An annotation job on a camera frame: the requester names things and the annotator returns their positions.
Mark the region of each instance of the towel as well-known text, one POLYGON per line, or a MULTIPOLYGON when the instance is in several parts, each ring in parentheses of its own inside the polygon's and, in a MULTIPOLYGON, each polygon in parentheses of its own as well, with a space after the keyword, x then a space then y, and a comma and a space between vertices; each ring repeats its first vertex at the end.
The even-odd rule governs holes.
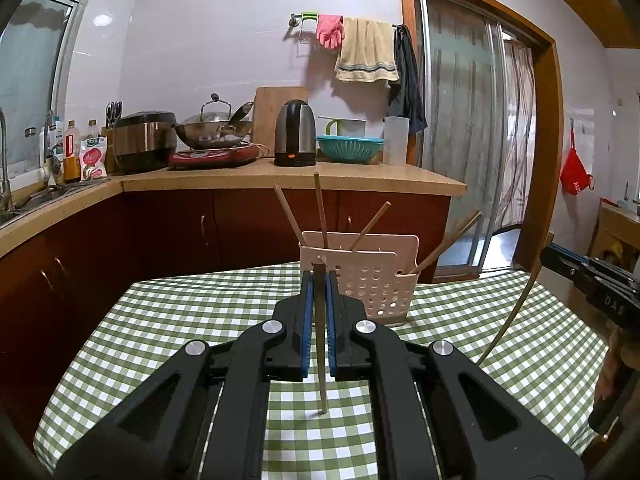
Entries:
POLYGON ((319 43, 325 48, 338 48, 342 46, 342 40, 344 39, 342 16, 320 14, 318 16, 316 39, 318 39, 319 43))
POLYGON ((398 64, 399 79, 389 83, 389 108, 387 117, 409 119, 409 135, 414 135, 427 127, 424 104, 418 86, 418 65, 415 62, 411 35, 405 25, 396 27, 394 55, 398 64))
POLYGON ((335 76, 340 81, 398 80, 391 24, 364 18, 344 18, 342 22, 344 41, 335 62, 335 76))

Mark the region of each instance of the black kettle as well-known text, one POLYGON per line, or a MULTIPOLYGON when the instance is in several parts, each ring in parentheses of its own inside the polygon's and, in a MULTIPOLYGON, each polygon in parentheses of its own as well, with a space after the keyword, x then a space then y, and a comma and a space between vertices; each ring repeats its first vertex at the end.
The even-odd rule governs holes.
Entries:
POLYGON ((280 109, 274 151, 276 166, 316 164, 316 119, 304 101, 293 99, 280 109))

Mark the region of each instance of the dark jacket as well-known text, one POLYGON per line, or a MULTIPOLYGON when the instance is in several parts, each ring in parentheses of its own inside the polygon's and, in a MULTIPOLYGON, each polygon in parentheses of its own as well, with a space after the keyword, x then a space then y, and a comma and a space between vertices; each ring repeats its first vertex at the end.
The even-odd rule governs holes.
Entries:
POLYGON ((398 81, 390 81, 389 108, 387 117, 406 117, 409 119, 409 134, 427 127, 424 117, 424 103, 418 86, 418 65, 415 62, 411 35, 405 25, 396 27, 394 37, 394 56, 398 67, 398 81))

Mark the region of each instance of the cutting board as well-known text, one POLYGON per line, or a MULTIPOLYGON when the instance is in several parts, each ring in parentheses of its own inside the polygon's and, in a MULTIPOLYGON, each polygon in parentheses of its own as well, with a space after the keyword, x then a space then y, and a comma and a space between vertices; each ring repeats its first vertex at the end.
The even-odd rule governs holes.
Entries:
POLYGON ((274 156, 278 113, 282 105, 292 99, 302 99, 308 103, 308 88, 306 86, 261 86, 255 91, 253 142, 267 146, 268 156, 274 156))

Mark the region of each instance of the green checkered tablecloth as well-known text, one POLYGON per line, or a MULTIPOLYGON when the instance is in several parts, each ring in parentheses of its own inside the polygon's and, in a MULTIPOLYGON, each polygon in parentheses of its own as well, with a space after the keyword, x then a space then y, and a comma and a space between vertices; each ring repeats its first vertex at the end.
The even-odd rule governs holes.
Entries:
MULTIPOLYGON (((418 285, 400 337, 453 342, 477 359, 511 311, 527 275, 418 285)), ((40 461, 60 456, 185 342, 234 339, 300 290, 300 264, 135 283, 94 331, 60 381, 34 438, 40 461)), ((586 419, 606 346, 542 286, 531 291, 484 370, 576 452, 593 436, 586 419)), ((366 383, 328 378, 319 415, 312 360, 304 383, 271 383, 263 477, 375 478, 366 383)))

